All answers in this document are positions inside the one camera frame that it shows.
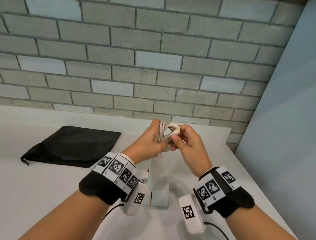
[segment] person's right hand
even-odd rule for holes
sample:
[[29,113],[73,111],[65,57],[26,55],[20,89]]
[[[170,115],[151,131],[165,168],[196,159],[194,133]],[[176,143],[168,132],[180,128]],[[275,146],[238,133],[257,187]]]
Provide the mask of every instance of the person's right hand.
[[205,150],[200,135],[189,125],[180,125],[179,127],[181,129],[180,134],[178,136],[170,136],[175,143],[171,148],[171,151],[180,149],[183,160],[188,165],[191,172],[195,176],[200,177],[212,167],[210,158]]

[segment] white cable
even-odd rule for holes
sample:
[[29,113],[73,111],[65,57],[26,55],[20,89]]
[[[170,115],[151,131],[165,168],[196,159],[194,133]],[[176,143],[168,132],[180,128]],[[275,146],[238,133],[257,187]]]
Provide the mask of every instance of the white cable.
[[[169,128],[171,130],[171,133],[164,136],[163,134],[167,130],[167,128]],[[164,152],[169,151],[172,148],[172,146],[174,145],[170,136],[172,134],[178,135],[179,133],[180,133],[180,127],[178,125],[171,123],[171,122],[160,121],[159,131],[158,131],[158,142],[165,141],[165,142],[169,143],[169,146],[167,147],[166,150],[164,150]]]

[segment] black pouch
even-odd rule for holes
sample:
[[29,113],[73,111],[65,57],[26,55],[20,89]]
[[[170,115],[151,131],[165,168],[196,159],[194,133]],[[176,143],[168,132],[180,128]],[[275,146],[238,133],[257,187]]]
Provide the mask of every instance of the black pouch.
[[21,161],[91,167],[115,145],[120,132],[63,126],[27,151]]

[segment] person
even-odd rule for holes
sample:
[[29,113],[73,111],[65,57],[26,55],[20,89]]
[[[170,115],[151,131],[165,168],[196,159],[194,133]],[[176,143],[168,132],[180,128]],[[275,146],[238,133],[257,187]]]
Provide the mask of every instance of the person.
[[[159,120],[153,120],[150,127],[122,153],[138,164],[166,149],[166,142],[157,142],[159,123]],[[212,167],[210,158],[201,137],[192,127],[181,125],[180,129],[178,136],[171,136],[175,143],[171,150],[179,149],[191,172],[200,177]],[[109,205],[100,198],[86,196],[77,190],[31,227],[20,240],[90,240],[108,209]],[[256,205],[251,209],[239,207],[226,218],[226,223],[237,240],[295,239]]]

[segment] person's left hand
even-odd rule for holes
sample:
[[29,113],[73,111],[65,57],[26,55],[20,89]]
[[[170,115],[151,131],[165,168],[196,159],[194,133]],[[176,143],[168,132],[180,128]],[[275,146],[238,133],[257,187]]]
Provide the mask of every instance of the person's left hand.
[[149,128],[121,153],[129,156],[135,164],[150,159],[168,147],[166,142],[157,142],[160,120],[154,119]]

